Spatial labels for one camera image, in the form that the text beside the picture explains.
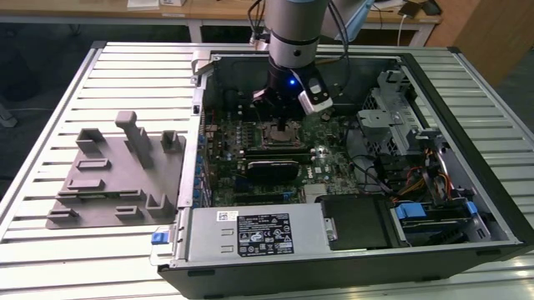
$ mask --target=blue drive bracket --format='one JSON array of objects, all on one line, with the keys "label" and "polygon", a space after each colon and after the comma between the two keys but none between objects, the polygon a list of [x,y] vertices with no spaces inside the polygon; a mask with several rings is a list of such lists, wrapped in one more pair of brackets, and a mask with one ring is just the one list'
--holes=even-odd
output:
[{"label": "blue drive bracket", "polygon": [[473,203],[473,201],[467,201],[466,206],[467,206],[470,216],[473,217],[475,214],[478,214],[478,209],[477,209],[475,203]]},{"label": "blue drive bracket", "polygon": [[406,218],[425,218],[426,212],[419,203],[403,203],[395,207],[395,213],[399,220]]},{"label": "blue drive bracket", "polygon": [[168,232],[154,232],[151,244],[152,245],[168,244]]}]

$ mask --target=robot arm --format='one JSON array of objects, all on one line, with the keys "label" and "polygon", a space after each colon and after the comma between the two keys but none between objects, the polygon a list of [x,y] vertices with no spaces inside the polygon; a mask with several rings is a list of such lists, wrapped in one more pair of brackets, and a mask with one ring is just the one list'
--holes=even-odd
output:
[{"label": "robot arm", "polygon": [[[278,110],[274,116],[284,124],[287,108],[296,99],[306,114],[330,106],[332,99],[315,67],[319,36],[339,38],[332,16],[327,14],[328,0],[266,1],[266,28],[270,32],[270,71],[266,89],[255,93],[255,103],[267,102]],[[335,5],[348,19],[351,38],[362,28],[374,0],[336,0]]]}]

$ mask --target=motherboard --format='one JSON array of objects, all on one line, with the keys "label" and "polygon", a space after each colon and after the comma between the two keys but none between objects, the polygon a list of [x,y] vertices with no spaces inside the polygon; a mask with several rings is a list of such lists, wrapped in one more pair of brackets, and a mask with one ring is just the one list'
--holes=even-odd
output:
[{"label": "motherboard", "polygon": [[347,117],[311,115],[247,122],[230,114],[206,126],[211,206],[308,203],[324,194],[355,194],[346,153]]}]

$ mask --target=power supply label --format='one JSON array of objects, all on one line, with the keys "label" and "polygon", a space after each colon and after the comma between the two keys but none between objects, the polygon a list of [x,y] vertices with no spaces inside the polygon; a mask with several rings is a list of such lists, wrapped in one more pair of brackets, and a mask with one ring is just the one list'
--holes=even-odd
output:
[{"label": "power supply label", "polygon": [[292,254],[290,214],[236,217],[238,253],[243,258]]}]

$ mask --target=slotted aluminum surface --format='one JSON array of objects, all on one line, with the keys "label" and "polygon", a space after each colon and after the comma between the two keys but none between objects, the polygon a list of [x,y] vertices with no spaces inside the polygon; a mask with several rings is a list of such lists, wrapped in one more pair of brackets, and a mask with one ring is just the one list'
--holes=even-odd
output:
[{"label": "slotted aluminum surface", "polygon": [[[133,109],[150,134],[188,132],[194,87],[192,52],[236,44],[108,43],[92,49],[39,138],[13,186],[0,203],[1,299],[183,299],[148,262],[156,226],[45,229],[76,154],[81,128],[120,134],[119,110]],[[335,46],[322,51],[340,51]],[[358,52],[411,52],[529,220],[534,221],[533,136],[502,100],[447,49],[354,47]],[[429,110],[422,107],[433,124]],[[534,257],[485,264],[450,279],[294,292],[247,299],[527,299]]]}]

